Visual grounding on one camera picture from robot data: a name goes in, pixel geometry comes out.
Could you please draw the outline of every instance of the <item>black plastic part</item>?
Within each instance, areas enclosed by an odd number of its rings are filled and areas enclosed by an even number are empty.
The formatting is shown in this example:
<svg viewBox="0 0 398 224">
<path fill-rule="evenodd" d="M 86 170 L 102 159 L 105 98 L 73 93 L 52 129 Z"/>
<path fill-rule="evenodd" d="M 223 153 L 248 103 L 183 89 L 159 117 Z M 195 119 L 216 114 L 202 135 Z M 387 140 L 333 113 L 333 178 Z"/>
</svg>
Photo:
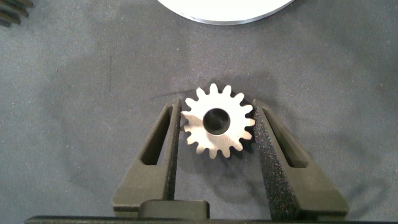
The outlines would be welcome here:
<svg viewBox="0 0 398 224">
<path fill-rule="evenodd" d="M 108 218 L 108 217 L 33 217 L 24 222 L 24 224 L 273 224 L 280 222 L 272 222 L 269 220 L 175 220 L 175 219 L 126 219 L 126 218 Z M 370 223 L 385 223 L 393 224 L 394 222 L 283 222 L 283 223 L 356 223 L 356 224 L 370 224 Z"/>
<path fill-rule="evenodd" d="M 141 204 L 138 217 L 202 220 L 210 218 L 210 205 L 206 201 L 150 200 Z"/>
<path fill-rule="evenodd" d="M 253 101 L 256 147 L 273 221 L 342 220 L 348 204 L 263 102 Z"/>
<path fill-rule="evenodd" d="M 179 99 L 163 108 L 144 147 L 113 197 L 117 217 L 137 217 L 141 204 L 148 200 L 174 199 L 180 112 Z M 162 147 L 164 158 L 158 164 Z"/>
</svg>

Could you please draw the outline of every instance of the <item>gear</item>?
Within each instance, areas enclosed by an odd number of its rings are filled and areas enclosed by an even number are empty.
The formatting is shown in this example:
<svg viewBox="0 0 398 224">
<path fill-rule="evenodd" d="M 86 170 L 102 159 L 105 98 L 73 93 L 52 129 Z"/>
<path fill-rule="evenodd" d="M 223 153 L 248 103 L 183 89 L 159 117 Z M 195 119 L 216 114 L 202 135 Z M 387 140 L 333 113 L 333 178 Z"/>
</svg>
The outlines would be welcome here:
<svg viewBox="0 0 398 224">
<path fill-rule="evenodd" d="M 33 7 L 30 0 L 0 0 L 0 26 L 20 24 L 20 16 L 28 17 L 27 7 Z"/>
<path fill-rule="evenodd" d="M 243 146 L 239 139 L 250 140 L 252 136 L 245 127 L 255 125 L 253 119 L 245 117 L 253 107 L 240 105 L 244 98 L 243 93 L 232 98 L 231 86 L 227 85 L 222 93 L 218 93 L 217 86 L 213 83 L 209 95 L 206 95 L 201 88 L 197 89 L 197 95 L 198 101 L 191 98 L 185 100 L 191 111 L 181 112 L 188 120 L 183 129 L 185 132 L 191 132 L 187 143 L 197 142 L 198 154 L 209 149 L 212 159 L 217 156 L 218 150 L 228 158 L 231 155 L 229 150 L 231 146 L 242 151 Z"/>
</svg>

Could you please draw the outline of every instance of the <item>white circular plate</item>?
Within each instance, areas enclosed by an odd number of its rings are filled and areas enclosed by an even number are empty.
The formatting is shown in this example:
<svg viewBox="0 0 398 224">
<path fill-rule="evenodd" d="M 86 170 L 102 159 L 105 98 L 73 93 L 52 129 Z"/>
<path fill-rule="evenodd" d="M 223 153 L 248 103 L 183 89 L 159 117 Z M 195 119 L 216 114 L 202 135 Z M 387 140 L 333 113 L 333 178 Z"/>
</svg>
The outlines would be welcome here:
<svg viewBox="0 0 398 224">
<path fill-rule="evenodd" d="M 294 0 L 158 0 L 193 21 L 213 25 L 245 24 L 265 18 Z"/>
</svg>

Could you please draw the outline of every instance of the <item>center hole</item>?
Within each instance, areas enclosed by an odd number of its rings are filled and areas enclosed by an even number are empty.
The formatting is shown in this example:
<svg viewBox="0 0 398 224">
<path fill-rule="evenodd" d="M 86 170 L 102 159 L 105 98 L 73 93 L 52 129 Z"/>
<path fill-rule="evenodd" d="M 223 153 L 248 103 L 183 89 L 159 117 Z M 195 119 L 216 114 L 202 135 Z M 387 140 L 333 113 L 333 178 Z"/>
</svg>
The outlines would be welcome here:
<svg viewBox="0 0 398 224">
<path fill-rule="evenodd" d="M 210 134 L 220 135 L 225 133 L 229 124 L 228 113 L 218 108 L 209 110 L 203 117 L 203 125 Z"/>
</svg>

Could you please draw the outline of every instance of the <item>spur gear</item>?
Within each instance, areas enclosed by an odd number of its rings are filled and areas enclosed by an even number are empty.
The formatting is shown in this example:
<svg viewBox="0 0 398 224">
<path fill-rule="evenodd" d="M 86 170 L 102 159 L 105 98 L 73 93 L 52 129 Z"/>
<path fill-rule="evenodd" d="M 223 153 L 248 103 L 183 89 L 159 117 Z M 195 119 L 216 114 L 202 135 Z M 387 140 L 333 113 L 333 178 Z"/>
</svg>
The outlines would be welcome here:
<svg viewBox="0 0 398 224">
<path fill-rule="evenodd" d="M 251 105 L 241 106 L 243 93 L 231 97 L 231 86 L 227 85 L 222 93 L 218 93 L 217 86 L 210 86 L 207 95 L 201 88 L 197 89 L 198 101 L 187 98 L 185 102 L 191 111 L 181 112 L 188 120 L 183 129 L 191 132 L 187 143 L 198 143 L 197 153 L 201 154 L 209 149 L 210 157 L 214 159 L 217 151 L 221 150 L 225 157 L 231 155 L 229 148 L 233 146 L 242 151 L 243 146 L 239 139 L 250 140 L 251 134 L 245 130 L 247 126 L 255 125 L 255 121 L 245 115 L 253 110 Z"/>
</svg>

